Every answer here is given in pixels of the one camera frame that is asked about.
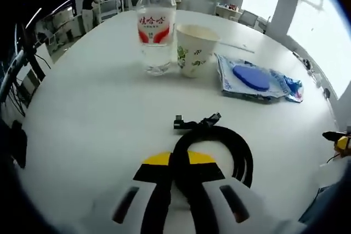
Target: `cable connector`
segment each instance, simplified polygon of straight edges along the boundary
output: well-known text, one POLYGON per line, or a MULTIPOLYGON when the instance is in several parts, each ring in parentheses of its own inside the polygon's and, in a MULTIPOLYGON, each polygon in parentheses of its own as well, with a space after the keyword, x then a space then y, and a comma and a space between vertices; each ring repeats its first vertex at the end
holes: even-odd
POLYGON ((194 121, 192 122, 184 122, 183 121, 183 116, 182 115, 176 115, 175 116, 175 120, 173 122, 173 129, 176 130, 191 130, 196 128, 197 126, 201 125, 201 126, 205 126, 206 128, 212 127, 214 126, 219 119, 222 116, 220 115, 219 112, 214 113, 213 115, 211 115, 208 118, 204 118, 200 123, 196 123, 194 121))

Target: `ceiling light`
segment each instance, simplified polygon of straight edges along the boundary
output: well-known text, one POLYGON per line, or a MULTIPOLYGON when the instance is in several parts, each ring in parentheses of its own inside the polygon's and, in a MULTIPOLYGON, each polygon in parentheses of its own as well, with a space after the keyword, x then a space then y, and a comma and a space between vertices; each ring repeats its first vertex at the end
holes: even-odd
POLYGON ((62 7, 63 5, 67 4, 69 1, 71 1, 71 0, 67 0, 65 3, 63 3, 60 6, 58 6, 54 11, 51 12, 51 14, 54 14, 60 7, 62 7))
POLYGON ((38 11, 35 12, 34 16, 31 18, 31 20, 28 22, 26 28, 28 28, 29 24, 32 23, 33 19, 38 15, 38 13, 42 10, 42 8, 39 8, 38 11))

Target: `woman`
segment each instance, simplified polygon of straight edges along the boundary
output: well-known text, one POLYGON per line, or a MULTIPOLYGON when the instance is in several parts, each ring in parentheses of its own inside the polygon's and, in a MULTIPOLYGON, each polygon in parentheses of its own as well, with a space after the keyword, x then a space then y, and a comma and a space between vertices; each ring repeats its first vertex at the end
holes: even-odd
POLYGON ((96 4, 99 3, 97 0, 83 0, 82 18, 83 18, 83 24, 84 24, 86 33, 88 33, 90 30, 93 29, 93 21, 94 21, 94 12, 93 12, 93 6, 92 6, 93 2, 96 4))

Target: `desk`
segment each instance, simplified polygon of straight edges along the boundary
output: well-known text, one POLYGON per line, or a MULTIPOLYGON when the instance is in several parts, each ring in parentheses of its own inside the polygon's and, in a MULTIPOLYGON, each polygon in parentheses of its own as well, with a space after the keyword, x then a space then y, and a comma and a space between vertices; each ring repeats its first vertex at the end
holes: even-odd
POLYGON ((221 18, 225 18, 225 19, 229 19, 229 17, 231 16, 239 19, 242 13, 239 11, 235 11, 233 9, 227 8, 223 5, 217 5, 216 14, 218 14, 221 18))
MULTIPOLYGON (((215 61, 203 78, 184 78, 177 68, 148 76, 139 63, 136 12, 120 13, 60 58, 24 120, 27 167, 19 171, 20 180, 51 222, 80 218, 106 191, 118 195, 143 160, 172 151, 180 138, 173 131, 177 114, 200 121, 220 112, 218 125, 247 141, 254 162, 251 189, 274 215, 297 220, 314 198, 318 187, 311 175, 333 156, 322 132, 336 126, 303 65, 278 42, 236 22, 183 10, 177 10, 177 22, 208 26, 227 43, 247 45, 255 53, 224 45, 216 52, 300 79, 305 100, 261 105, 223 97, 215 61)), ((230 175, 233 164, 225 147, 203 142, 191 149, 211 154, 230 175)), ((176 202, 180 197, 172 198, 176 202)), ((165 233, 194 233, 190 212, 174 211, 170 209, 165 233)))

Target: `blue object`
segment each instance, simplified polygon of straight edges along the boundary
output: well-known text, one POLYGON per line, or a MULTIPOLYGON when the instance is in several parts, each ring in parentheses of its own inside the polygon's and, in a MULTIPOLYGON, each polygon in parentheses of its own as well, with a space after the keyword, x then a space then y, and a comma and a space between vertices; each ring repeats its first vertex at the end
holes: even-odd
POLYGON ((301 81, 295 81, 292 78, 286 76, 284 76, 284 80, 294 94, 298 93, 298 90, 302 87, 301 81))
POLYGON ((236 65, 234 75, 252 89, 265 92, 269 89, 270 76, 254 67, 236 65))

